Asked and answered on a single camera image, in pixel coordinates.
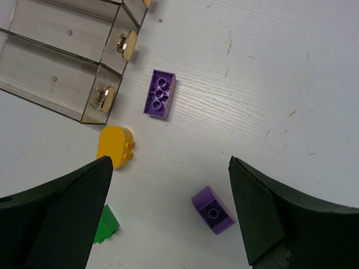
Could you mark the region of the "yellow rounded lego brick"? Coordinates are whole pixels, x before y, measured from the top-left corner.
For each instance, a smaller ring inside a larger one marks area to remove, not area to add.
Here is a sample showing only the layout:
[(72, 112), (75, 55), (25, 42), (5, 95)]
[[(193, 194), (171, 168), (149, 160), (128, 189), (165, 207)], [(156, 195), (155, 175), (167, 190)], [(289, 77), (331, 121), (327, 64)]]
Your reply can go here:
[(134, 137), (128, 128), (107, 126), (100, 133), (96, 158), (109, 156), (113, 169), (117, 170), (126, 166), (133, 158), (134, 148)]

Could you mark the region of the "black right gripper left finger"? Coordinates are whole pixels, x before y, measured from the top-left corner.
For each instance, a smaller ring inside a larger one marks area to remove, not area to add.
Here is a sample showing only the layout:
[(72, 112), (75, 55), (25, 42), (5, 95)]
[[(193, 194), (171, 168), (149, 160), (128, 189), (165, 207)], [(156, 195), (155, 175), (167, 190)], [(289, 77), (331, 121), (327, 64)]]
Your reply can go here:
[(113, 174), (103, 156), (1, 198), (1, 268), (85, 268)]

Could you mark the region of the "green lego brick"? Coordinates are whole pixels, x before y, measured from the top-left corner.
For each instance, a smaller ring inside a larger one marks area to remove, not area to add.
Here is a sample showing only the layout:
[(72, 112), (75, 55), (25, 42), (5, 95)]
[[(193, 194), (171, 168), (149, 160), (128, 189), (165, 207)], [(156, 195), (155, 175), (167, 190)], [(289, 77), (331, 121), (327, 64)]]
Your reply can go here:
[(93, 244), (101, 244), (106, 239), (109, 239), (119, 231), (119, 222), (116, 219), (109, 205), (105, 205), (102, 215), (100, 217), (99, 225), (96, 231)]

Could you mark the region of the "purple curved lego brick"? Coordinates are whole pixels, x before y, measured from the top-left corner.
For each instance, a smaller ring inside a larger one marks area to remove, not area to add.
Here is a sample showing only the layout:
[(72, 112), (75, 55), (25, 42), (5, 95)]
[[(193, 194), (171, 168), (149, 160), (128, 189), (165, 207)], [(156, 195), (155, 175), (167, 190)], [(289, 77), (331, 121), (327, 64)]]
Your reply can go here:
[(192, 204), (210, 230), (219, 235), (237, 221), (210, 186), (191, 198)]

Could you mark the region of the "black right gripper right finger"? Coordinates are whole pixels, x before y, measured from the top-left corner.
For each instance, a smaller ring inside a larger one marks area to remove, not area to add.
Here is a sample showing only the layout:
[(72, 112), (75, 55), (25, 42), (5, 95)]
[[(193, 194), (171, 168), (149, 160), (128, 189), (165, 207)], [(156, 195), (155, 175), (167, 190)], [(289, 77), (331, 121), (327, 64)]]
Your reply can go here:
[(357, 208), (300, 192), (237, 157), (228, 170), (251, 267), (358, 267)]

